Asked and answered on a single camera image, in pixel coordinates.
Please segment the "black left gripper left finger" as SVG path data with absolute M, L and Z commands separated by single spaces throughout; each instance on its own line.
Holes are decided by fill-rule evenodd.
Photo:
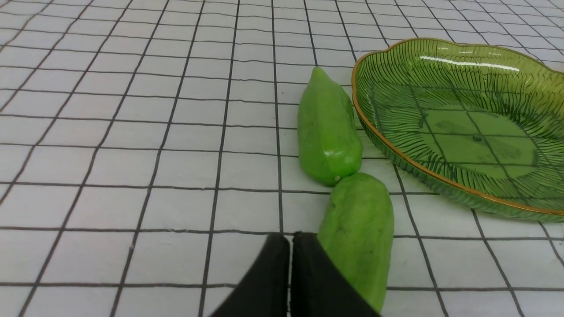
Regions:
M 290 243 L 270 233 L 252 266 L 212 317 L 286 317 Z

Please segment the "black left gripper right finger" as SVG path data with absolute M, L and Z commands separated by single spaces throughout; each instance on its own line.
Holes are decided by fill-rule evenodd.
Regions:
M 378 317 L 346 281 L 320 245 L 316 235 L 293 237 L 291 316 Z

